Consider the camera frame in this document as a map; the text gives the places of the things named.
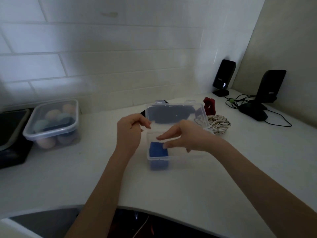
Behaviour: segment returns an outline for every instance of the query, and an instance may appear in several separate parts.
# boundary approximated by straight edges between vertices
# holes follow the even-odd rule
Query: clear plastic container
[[[156,137],[166,132],[180,120],[190,120],[202,126],[202,128],[208,128],[209,123],[203,104],[191,100],[182,104],[167,104],[164,100],[158,100],[154,104],[147,105],[145,116],[152,121],[151,129],[146,134],[147,159],[150,161],[152,170],[168,169],[171,166],[175,166],[176,162],[182,162],[183,165],[188,158],[206,155],[205,152],[201,151],[187,153],[185,148],[168,148],[164,156],[157,156],[159,153],[153,155],[153,147],[161,145],[158,143],[168,141],[159,141]]]
[[[52,149],[77,143],[80,139],[78,126],[77,100],[50,102],[34,109],[23,135],[40,148]]]

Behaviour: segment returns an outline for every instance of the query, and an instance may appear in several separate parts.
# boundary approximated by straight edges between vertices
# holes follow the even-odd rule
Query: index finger
[[[174,124],[164,134],[156,137],[157,140],[176,138],[182,134],[179,124]]]
[[[139,122],[140,125],[145,126],[146,128],[151,128],[150,124],[152,122],[148,120],[146,117],[144,117],[142,114],[131,114],[127,116],[127,118],[129,118],[129,123],[131,125],[135,122]]]

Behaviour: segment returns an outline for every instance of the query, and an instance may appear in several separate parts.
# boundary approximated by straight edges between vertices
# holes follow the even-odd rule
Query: hand
[[[215,135],[189,120],[181,120],[157,139],[164,140],[179,136],[179,139],[165,142],[163,148],[184,147],[187,152],[191,150],[208,151],[212,139],[215,139]]]
[[[150,127],[151,121],[141,114],[131,114],[121,118],[117,123],[117,146],[116,151],[124,153],[131,158],[138,148],[141,140],[140,125]]]

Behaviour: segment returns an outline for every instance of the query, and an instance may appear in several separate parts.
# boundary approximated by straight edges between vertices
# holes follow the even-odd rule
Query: white cable
[[[142,227],[145,225],[145,223],[140,227],[140,229],[138,229],[137,233],[142,229]]]

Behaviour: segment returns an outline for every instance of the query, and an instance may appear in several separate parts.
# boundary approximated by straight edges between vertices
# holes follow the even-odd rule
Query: forearm
[[[262,172],[227,141],[215,137],[209,152],[224,166],[277,237],[317,237],[317,214]]]
[[[117,208],[121,181],[129,157],[115,151],[66,238],[106,237]]]

